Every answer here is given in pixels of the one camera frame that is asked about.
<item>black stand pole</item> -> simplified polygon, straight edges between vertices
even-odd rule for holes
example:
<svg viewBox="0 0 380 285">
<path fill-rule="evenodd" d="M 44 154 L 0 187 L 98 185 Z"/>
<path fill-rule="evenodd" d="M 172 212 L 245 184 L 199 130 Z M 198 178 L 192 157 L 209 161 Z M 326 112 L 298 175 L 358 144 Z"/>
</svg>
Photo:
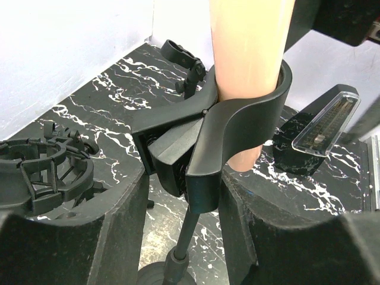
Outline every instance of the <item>black stand pole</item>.
<svg viewBox="0 0 380 285">
<path fill-rule="evenodd" d="M 200 215 L 191 213 L 188 207 L 177 245 L 166 257 L 162 285 L 177 285 L 185 276 L 189 266 L 188 248 L 199 218 Z"/>
<path fill-rule="evenodd" d="M 187 268 L 188 248 L 199 217 L 199 214 L 191 213 L 188 207 L 177 245 L 169 251 L 165 262 L 149 264 L 139 270 L 137 285 L 196 285 Z"/>
</svg>

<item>black marble pattern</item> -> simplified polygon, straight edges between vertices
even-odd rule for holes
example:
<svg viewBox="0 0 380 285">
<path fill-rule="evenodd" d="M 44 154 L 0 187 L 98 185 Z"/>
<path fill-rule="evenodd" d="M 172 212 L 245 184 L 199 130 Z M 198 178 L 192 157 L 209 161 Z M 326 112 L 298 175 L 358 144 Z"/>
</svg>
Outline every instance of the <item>black marble pattern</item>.
<svg viewBox="0 0 380 285">
<path fill-rule="evenodd" d="M 94 177 L 106 186 L 134 175 L 142 167 L 130 135 L 134 112 L 183 100 L 174 83 L 186 71 L 166 62 L 156 47 L 144 44 L 60 104 L 20 131 L 16 137 L 42 135 L 46 121 L 76 128 L 95 139 L 100 153 L 93 157 Z M 281 124 L 295 112 L 285 108 Z M 367 195 L 360 179 L 359 144 L 337 145 L 312 177 L 301 178 L 277 170 L 267 141 L 255 167 L 246 173 L 229 172 L 250 193 L 260 194 L 293 213 L 325 219 L 346 211 L 360 212 Z M 150 198 L 156 206 L 147 211 L 140 267 L 163 261 L 175 245 L 186 212 L 184 198 L 166 193 L 156 176 L 150 178 Z M 201 215 L 190 248 L 189 272 L 198 284 L 228 284 L 219 214 Z"/>
</svg>

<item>adjustment knob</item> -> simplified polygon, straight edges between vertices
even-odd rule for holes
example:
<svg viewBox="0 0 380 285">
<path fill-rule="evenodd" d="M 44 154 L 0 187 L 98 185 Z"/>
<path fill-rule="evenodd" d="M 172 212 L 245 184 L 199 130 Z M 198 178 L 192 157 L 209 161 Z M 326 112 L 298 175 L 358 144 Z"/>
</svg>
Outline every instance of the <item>adjustment knob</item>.
<svg viewBox="0 0 380 285">
<path fill-rule="evenodd" d="M 99 152 L 99 146 L 94 140 L 91 139 L 84 139 L 83 144 L 88 149 L 88 153 L 91 155 L 95 155 Z"/>
</svg>

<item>black plastic base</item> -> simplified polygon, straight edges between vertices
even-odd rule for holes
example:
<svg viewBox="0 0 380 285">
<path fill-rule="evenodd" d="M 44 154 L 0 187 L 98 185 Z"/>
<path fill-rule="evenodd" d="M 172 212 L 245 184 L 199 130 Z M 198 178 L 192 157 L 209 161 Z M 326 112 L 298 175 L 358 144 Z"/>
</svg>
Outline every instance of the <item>black plastic base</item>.
<svg viewBox="0 0 380 285">
<path fill-rule="evenodd" d="M 149 264 L 137 273 L 136 285 L 162 285 L 164 280 L 165 262 L 155 262 Z M 178 285 L 197 285 L 190 273 L 186 272 Z"/>
<path fill-rule="evenodd" d="M 154 201 L 153 200 L 148 200 L 147 209 L 153 209 L 153 208 L 154 208 Z"/>
</svg>

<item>transparent plastic piece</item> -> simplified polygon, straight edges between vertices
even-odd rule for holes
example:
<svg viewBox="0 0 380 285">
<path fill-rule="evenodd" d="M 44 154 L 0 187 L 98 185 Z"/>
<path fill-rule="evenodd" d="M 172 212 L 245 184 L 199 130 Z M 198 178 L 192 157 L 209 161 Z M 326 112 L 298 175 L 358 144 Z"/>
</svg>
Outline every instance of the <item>transparent plastic piece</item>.
<svg viewBox="0 0 380 285">
<path fill-rule="evenodd" d="M 346 91 L 339 92 L 293 140 L 293 149 L 326 157 L 359 103 L 359 95 Z"/>
</svg>

